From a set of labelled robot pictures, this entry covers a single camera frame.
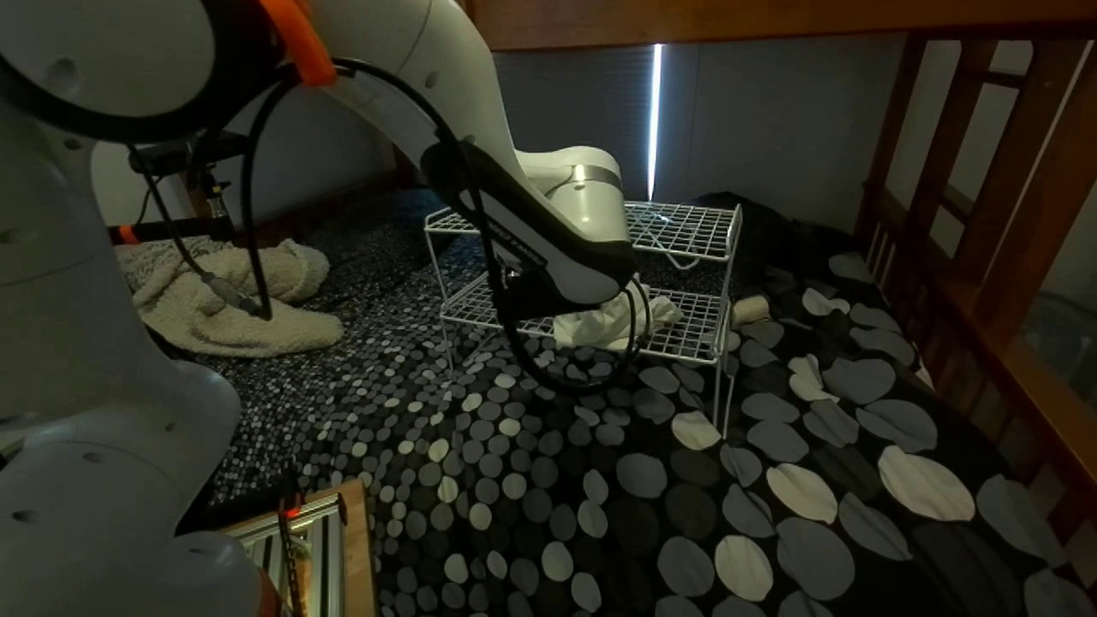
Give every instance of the polka dot carpet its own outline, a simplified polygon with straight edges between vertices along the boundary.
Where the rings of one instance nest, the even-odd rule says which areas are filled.
[[[317,297],[336,349],[210,360],[247,404],[210,507],[362,477],[383,615],[1094,615],[1021,485],[912,376],[857,258],[740,287],[776,319],[734,335],[716,429],[705,371],[550,395],[498,335],[435,323],[413,241],[356,241]]]

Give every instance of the white object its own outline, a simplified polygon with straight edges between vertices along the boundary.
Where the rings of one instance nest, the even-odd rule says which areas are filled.
[[[797,519],[836,522],[836,497],[820,474],[781,461],[763,469],[763,483]]]
[[[250,293],[256,292],[247,250],[212,242],[194,253],[194,260],[218,280]],[[275,308],[271,319],[247,315],[223,303],[194,271],[185,268],[172,242],[121,250],[141,323],[178,349],[212,357],[279,357],[338,344],[341,323],[336,315],[287,306],[317,292],[328,273],[328,260],[295,241],[261,250],[261,260]]]
[[[937,389],[928,367],[920,360],[920,373],[916,373],[928,389]]]
[[[912,513],[932,522],[970,522],[974,497],[941,461],[926,456],[908,456],[888,447],[876,459],[885,489]]]
[[[757,543],[744,536],[725,536],[716,544],[712,562],[716,562],[718,584],[740,601],[760,602],[776,589],[776,565],[757,547]]]
[[[830,312],[849,315],[849,303],[846,303],[846,297],[830,297],[830,293],[821,293],[820,287],[804,287],[804,292],[802,292],[802,308],[804,308],[810,315],[830,315]]]
[[[577,571],[573,552],[562,543],[547,543],[540,552],[540,571],[550,584],[568,584]]]
[[[627,285],[630,303],[624,292],[610,297],[597,312],[568,312],[550,319],[550,340],[557,347],[602,347],[602,349],[627,349],[627,335],[653,335],[661,324],[680,323],[683,312],[670,297],[653,293],[643,285],[643,293],[636,285]]]
[[[547,195],[547,209],[565,220],[580,224],[592,241],[621,241],[627,237],[624,217],[605,217],[605,203],[624,203],[621,187],[610,182],[589,182],[582,179],[582,167],[602,167],[621,179],[621,166],[597,146],[557,146],[557,152],[517,152],[517,167],[529,179],[529,185],[540,195]]]
[[[820,360],[810,357],[790,357],[789,360],[789,387],[796,389],[797,401],[840,401],[821,387]]]
[[[239,401],[151,347],[61,142],[0,100],[0,615],[256,615],[239,547],[172,538]]]
[[[429,459],[432,461],[443,461],[448,456],[448,441],[446,439],[435,439],[432,447],[429,447]]]
[[[457,497],[460,497],[457,479],[451,479],[451,477],[443,477],[443,483],[438,483],[438,499],[443,499],[443,503],[451,503]]]
[[[718,441],[716,426],[704,410],[675,416],[670,431],[683,449],[693,453],[712,449]]]
[[[746,293],[731,306],[731,324],[749,324],[749,323],[766,323],[766,297],[763,293]]]
[[[460,587],[468,584],[466,555],[451,552],[451,555],[446,559],[443,571],[446,571],[446,579],[451,579],[451,584],[460,584]]]

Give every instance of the wall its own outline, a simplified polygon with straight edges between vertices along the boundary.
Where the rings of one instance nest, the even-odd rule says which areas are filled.
[[[247,130],[250,111],[239,112],[233,130]],[[395,167],[387,142],[373,127],[321,100],[317,94],[292,94],[271,115],[256,155],[256,220],[279,213],[345,200]],[[228,182],[228,213],[239,207],[239,162],[215,167]],[[131,170],[127,152],[98,143],[93,155],[96,203],[106,224],[133,224],[143,200],[143,179]],[[164,182],[167,209],[189,213],[185,187]]]
[[[734,187],[849,231],[898,51],[901,36],[670,47],[658,195]]]
[[[898,36],[670,46],[653,200],[734,187],[849,231],[898,51]],[[643,47],[506,54],[501,80],[521,146],[602,143],[643,200]]]
[[[498,54],[498,71],[521,152],[602,146],[621,166],[624,192],[641,195],[643,47]]]

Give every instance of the wire rack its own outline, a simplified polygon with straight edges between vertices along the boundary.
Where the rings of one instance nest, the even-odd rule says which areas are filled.
[[[712,426],[731,431],[731,401],[734,381],[722,376],[722,347],[731,328],[731,264],[740,241],[740,209],[705,209],[686,203],[624,203],[627,234],[635,250],[661,253],[670,268],[693,271],[696,264],[718,264],[722,285],[712,293],[675,292],[675,287],[650,287],[680,306],[683,319],[661,324],[653,335],[643,340],[643,357],[666,357],[683,362],[712,367]],[[501,328],[498,312],[490,303],[486,273],[448,287],[435,237],[473,237],[480,234],[451,209],[438,209],[426,217],[426,241],[435,264],[438,292],[443,292],[443,323],[451,324],[480,324]],[[532,319],[521,324],[524,335],[550,335],[550,319]]]
[[[643,340],[643,357],[666,357],[683,362],[716,362],[716,335],[718,335],[718,297],[693,293],[675,287],[650,287],[648,297],[666,293],[680,306],[683,319],[661,324]],[[501,328],[490,303],[486,273],[461,285],[457,293],[443,303],[443,319],[457,324]],[[550,319],[529,319],[521,324],[524,335],[550,335]]]
[[[731,260],[736,250],[740,209],[705,209],[683,203],[624,203],[635,250],[690,260]],[[473,237],[476,225],[451,209],[426,220],[426,234]]]

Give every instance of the wooden shelf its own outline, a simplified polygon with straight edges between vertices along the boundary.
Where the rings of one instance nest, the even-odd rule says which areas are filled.
[[[1097,23],[1094,0],[461,0],[498,51]]]
[[[947,185],[947,187],[939,192],[939,207],[947,207],[960,224],[968,224],[970,213],[974,213],[974,200],[962,195],[956,185]]]
[[[1025,76],[1021,71],[986,71],[985,83],[1001,84],[1001,90],[1021,90]]]

